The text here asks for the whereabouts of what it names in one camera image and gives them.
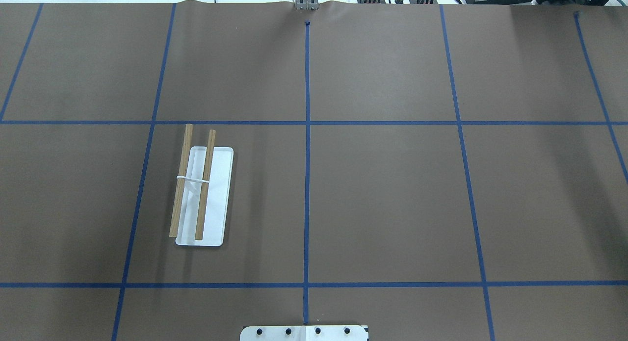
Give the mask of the wooden rack rod inner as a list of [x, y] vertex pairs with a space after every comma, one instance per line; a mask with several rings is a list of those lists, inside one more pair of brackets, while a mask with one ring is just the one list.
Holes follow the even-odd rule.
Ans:
[[204, 224], [206, 221], [207, 199], [209, 195], [210, 175], [215, 146], [216, 131], [210, 130], [204, 157], [203, 174], [201, 177], [200, 200], [198, 205], [197, 221], [195, 227], [195, 240], [202, 240], [204, 237]]

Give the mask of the wooden rack rod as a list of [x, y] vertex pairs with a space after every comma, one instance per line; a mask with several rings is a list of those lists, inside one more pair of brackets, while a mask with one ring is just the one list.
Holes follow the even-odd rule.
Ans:
[[197, 221], [195, 227], [195, 240], [202, 240], [204, 237], [204, 224], [206, 221], [207, 199], [209, 195], [210, 175], [215, 146], [216, 131], [210, 130], [204, 157], [203, 174], [201, 177], [200, 200], [198, 205]]
[[180, 155], [179, 171], [176, 177], [176, 188], [173, 203], [173, 211], [171, 214], [170, 237], [177, 237], [179, 232], [179, 221], [181, 217], [181, 209], [183, 204], [183, 191], [185, 178], [187, 174], [187, 165], [190, 157], [191, 140], [193, 136], [193, 125], [186, 124], [184, 129], [183, 144]]

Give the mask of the white towel rack base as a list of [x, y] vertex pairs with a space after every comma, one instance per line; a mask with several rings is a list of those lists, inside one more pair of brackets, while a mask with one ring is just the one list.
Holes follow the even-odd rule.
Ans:
[[179, 230], [175, 238], [179, 246], [219, 247], [224, 242], [234, 158], [231, 147], [214, 147], [211, 173], [207, 180], [209, 190], [203, 238], [195, 238], [206, 151], [204, 146], [191, 147], [186, 175], [178, 176], [185, 180]]

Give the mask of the wooden rack rod outer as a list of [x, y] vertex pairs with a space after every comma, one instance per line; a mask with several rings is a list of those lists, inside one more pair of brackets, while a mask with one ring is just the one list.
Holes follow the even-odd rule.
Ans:
[[171, 214], [170, 237], [177, 237], [179, 232], [179, 221], [181, 217], [181, 209], [183, 204], [183, 191], [185, 178], [187, 174], [187, 165], [190, 157], [191, 140], [193, 136], [193, 125], [186, 124], [184, 129], [183, 144], [180, 155], [179, 171], [176, 177], [176, 188], [173, 203], [173, 211]]

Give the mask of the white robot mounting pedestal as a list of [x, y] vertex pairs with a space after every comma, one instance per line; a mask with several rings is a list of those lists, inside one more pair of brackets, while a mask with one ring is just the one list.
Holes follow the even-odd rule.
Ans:
[[242, 329], [240, 341], [369, 341], [361, 325], [279, 325]]

